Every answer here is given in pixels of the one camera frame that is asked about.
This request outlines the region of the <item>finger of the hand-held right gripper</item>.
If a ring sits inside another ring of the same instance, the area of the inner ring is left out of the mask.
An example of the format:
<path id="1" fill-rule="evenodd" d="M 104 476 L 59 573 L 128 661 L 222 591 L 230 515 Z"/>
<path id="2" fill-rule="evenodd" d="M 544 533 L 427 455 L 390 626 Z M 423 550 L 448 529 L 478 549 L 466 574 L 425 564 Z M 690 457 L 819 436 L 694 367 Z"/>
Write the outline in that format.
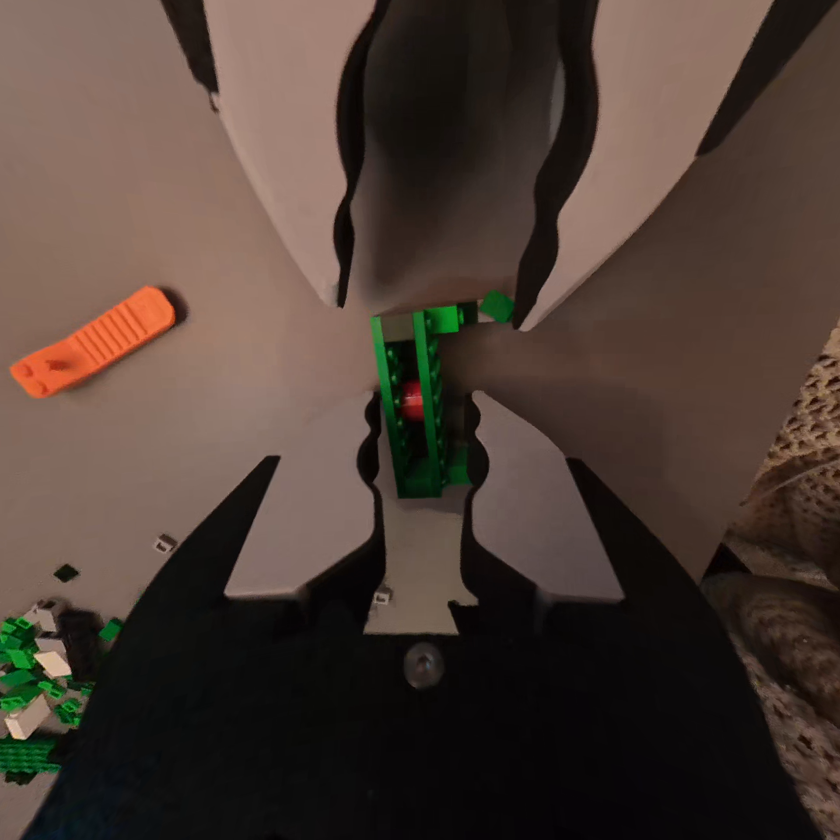
<path id="1" fill-rule="evenodd" d="M 534 184 L 513 328 L 534 329 L 697 157 L 772 2 L 561 2 L 560 124 Z"/>
<path id="2" fill-rule="evenodd" d="M 340 83 L 372 1 L 204 3 L 220 119 L 270 222 L 326 305 L 340 302 L 334 224 L 348 192 Z"/>

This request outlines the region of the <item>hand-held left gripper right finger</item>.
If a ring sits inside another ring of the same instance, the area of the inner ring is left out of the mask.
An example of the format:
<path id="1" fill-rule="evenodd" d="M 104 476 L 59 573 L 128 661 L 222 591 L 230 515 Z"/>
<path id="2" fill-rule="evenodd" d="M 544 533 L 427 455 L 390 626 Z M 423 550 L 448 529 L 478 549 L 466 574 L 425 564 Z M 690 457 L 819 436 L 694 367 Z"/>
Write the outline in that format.
<path id="1" fill-rule="evenodd" d="M 551 602 L 625 593 L 564 452 L 488 393 L 465 405 L 469 535 Z"/>

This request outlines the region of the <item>orange brick separator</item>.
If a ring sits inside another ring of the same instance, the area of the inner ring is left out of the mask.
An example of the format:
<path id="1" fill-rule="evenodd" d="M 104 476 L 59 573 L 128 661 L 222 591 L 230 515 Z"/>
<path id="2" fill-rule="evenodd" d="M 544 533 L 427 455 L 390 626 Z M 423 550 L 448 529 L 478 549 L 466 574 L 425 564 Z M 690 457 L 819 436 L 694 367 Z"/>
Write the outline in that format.
<path id="1" fill-rule="evenodd" d="M 143 287 L 69 337 L 12 364 L 9 373 L 31 397 L 79 387 L 175 326 L 175 307 L 159 288 Z"/>

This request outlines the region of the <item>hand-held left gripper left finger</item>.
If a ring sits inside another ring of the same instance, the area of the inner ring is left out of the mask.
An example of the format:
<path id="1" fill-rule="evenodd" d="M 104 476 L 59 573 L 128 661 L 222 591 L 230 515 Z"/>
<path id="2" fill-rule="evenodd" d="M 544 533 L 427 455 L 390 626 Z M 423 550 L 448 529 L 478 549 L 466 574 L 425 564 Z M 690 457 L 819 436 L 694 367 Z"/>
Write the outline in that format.
<path id="1" fill-rule="evenodd" d="M 294 597 L 376 531 L 379 396 L 314 417 L 280 460 L 225 587 L 226 597 Z"/>

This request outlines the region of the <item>pile of lego pieces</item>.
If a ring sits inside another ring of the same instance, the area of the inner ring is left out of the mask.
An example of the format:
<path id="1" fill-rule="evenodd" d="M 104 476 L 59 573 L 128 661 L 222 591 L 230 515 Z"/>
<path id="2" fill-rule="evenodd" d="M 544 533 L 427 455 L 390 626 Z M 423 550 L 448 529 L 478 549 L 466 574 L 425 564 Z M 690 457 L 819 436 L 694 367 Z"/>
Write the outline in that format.
<path id="1" fill-rule="evenodd" d="M 2 777 L 42 774 L 84 785 L 143 774 L 189 741 L 191 642 L 177 592 L 191 539 L 170 554 L 127 621 L 40 602 L 2 623 Z"/>

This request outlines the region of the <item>green lego assembly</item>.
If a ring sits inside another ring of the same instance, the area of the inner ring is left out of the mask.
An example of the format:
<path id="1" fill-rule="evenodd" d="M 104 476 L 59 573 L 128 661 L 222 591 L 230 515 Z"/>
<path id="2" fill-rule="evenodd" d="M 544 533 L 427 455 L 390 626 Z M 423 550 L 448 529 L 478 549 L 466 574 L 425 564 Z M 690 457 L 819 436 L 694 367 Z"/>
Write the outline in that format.
<path id="1" fill-rule="evenodd" d="M 371 318 L 396 495 L 440 498 L 466 486 L 467 448 L 445 395 L 440 337 L 478 321 L 476 301 Z"/>

